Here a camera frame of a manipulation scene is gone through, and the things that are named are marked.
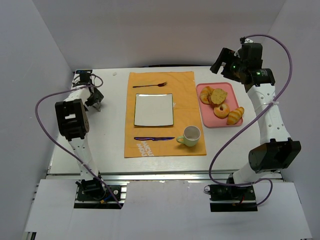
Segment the seeded bread slice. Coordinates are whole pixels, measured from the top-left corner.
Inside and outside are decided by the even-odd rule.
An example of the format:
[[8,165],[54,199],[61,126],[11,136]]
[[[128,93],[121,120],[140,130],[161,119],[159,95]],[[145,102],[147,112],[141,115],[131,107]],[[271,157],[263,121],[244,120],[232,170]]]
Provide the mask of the seeded bread slice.
[[228,93],[226,91],[221,88],[215,88],[210,95],[210,100],[213,105],[220,105],[226,100],[227,96]]

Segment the sugared ring donut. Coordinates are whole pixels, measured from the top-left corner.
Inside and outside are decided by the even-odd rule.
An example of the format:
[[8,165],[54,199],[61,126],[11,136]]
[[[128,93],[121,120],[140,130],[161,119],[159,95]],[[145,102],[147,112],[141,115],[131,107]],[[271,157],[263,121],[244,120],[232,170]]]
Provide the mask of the sugared ring donut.
[[230,113],[230,107],[227,103],[222,103],[213,108],[214,115],[220,119],[226,118]]

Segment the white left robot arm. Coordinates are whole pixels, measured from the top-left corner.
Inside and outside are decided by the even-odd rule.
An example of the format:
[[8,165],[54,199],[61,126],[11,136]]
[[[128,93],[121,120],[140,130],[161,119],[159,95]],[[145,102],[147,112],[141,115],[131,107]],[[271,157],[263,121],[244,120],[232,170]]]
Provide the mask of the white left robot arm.
[[74,154],[82,162],[78,163],[81,183],[86,194],[98,194],[104,191],[102,184],[93,176],[100,176],[89,147],[87,133],[90,130],[86,114],[88,107],[101,110],[103,94],[93,87],[97,76],[91,70],[80,70],[75,73],[72,90],[69,96],[55,104],[58,129],[68,141]]

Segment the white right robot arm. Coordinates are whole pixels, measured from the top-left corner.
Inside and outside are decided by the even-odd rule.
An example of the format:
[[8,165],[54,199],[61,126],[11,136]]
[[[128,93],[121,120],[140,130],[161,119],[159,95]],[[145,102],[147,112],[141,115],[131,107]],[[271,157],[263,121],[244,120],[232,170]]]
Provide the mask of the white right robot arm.
[[224,78],[244,85],[252,102],[258,123],[260,145],[248,153],[248,162],[231,175],[230,187],[255,184],[270,172],[286,169],[301,151],[301,143],[292,140],[278,106],[275,78],[269,68],[263,68],[263,46],[242,43],[239,51],[224,47],[210,71],[217,74],[220,67]]

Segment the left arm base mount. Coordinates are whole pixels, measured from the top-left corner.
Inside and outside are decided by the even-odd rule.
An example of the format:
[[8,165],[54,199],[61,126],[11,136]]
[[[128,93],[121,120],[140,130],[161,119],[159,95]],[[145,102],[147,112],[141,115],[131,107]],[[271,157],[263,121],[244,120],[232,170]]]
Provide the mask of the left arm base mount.
[[112,194],[119,202],[117,204],[110,191],[96,179],[89,181],[76,181],[77,190],[75,194],[74,209],[112,209],[119,210],[121,203],[121,185],[108,185]]

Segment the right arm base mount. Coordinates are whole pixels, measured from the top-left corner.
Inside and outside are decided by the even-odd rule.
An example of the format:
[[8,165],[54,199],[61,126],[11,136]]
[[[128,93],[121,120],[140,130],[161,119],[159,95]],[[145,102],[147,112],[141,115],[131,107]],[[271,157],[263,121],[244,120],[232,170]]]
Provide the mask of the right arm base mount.
[[223,186],[211,184],[205,190],[210,195],[212,213],[257,212],[253,186]]

